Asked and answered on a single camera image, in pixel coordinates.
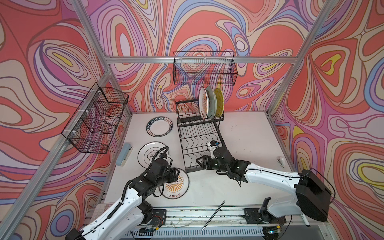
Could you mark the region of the orange sunburst plate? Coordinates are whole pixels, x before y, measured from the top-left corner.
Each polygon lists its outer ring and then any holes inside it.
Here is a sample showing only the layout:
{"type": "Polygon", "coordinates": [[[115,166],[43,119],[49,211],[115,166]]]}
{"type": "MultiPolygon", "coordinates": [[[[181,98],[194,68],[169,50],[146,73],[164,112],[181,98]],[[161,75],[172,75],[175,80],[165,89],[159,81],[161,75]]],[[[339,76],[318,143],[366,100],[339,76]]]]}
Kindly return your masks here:
{"type": "Polygon", "coordinates": [[[200,88],[199,91],[199,112],[202,120],[206,120],[209,111],[209,97],[204,87],[200,88]]]}
{"type": "Polygon", "coordinates": [[[178,168],[178,170],[180,173],[177,181],[164,185],[165,187],[162,196],[167,199],[179,199],[184,196],[189,189],[190,179],[188,174],[182,169],[178,168]]]}

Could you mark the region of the pale green flower plate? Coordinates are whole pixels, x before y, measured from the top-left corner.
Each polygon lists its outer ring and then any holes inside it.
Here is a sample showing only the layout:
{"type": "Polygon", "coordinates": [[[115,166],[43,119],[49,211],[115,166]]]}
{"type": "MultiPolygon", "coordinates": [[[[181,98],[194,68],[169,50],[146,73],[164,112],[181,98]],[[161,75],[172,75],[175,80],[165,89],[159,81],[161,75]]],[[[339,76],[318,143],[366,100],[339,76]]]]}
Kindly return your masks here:
{"type": "Polygon", "coordinates": [[[209,103],[210,103],[210,107],[209,107],[209,111],[208,111],[208,118],[213,120],[215,118],[217,106],[218,106],[217,97],[216,97],[214,90],[210,86],[208,86],[206,88],[206,91],[207,91],[207,94],[209,97],[209,103]]]}

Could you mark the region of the yellow striped plate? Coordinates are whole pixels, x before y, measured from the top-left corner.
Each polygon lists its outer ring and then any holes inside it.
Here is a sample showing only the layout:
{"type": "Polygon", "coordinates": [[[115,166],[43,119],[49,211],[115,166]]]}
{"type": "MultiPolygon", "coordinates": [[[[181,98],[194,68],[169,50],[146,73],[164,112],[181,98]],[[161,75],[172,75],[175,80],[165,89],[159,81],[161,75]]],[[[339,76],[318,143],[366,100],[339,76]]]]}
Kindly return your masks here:
{"type": "Polygon", "coordinates": [[[214,90],[214,93],[217,98],[217,110],[216,110],[215,116],[217,118],[220,118],[224,113],[224,107],[225,107],[224,95],[220,88],[216,88],[214,90]]]}

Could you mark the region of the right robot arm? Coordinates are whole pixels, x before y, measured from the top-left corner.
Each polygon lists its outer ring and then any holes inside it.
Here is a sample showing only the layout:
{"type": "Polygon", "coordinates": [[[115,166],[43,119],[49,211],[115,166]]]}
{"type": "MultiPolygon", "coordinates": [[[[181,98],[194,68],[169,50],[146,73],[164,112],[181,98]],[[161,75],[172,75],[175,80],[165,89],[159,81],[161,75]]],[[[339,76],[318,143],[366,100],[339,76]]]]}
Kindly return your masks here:
{"type": "Polygon", "coordinates": [[[287,215],[327,221],[332,193],[312,171],[288,173],[263,168],[248,161],[236,160],[225,147],[210,150],[210,153],[209,156],[197,158],[196,162],[202,169],[214,170],[239,184],[261,184],[287,193],[287,196],[274,200],[265,198],[256,214],[257,223],[282,223],[287,215]]]}

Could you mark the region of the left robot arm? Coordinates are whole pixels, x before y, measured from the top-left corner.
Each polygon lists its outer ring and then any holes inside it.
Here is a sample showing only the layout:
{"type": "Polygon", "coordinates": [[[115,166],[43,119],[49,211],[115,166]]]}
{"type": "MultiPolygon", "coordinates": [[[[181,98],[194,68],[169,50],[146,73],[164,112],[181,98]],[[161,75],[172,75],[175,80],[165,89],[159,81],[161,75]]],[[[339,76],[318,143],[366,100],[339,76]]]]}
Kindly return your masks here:
{"type": "Polygon", "coordinates": [[[153,161],[149,167],[124,186],[122,196],[96,220],[82,230],[72,229],[66,240],[119,240],[125,233],[153,217],[153,207],[146,199],[157,188],[178,180],[180,170],[165,159],[153,161]]]}

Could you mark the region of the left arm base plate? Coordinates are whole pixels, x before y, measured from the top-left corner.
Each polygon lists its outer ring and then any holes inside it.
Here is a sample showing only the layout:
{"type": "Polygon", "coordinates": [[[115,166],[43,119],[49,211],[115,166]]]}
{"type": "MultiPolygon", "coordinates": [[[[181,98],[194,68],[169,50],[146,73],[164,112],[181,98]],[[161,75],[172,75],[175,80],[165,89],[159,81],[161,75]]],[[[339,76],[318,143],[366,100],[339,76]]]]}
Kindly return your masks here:
{"type": "Polygon", "coordinates": [[[161,227],[166,223],[167,210],[166,209],[154,209],[151,220],[146,224],[151,228],[161,227]]]}

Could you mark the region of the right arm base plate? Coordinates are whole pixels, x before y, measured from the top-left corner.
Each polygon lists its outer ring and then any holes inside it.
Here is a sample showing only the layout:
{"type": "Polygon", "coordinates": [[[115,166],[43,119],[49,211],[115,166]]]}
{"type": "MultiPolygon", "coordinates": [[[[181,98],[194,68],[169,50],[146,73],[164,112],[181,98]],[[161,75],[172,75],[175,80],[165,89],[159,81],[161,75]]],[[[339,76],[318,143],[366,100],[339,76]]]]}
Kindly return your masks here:
{"type": "Polygon", "coordinates": [[[287,220],[286,217],[274,217],[267,210],[260,211],[259,208],[245,208],[244,214],[241,215],[247,224],[279,224],[284,225],[287,220]]]}

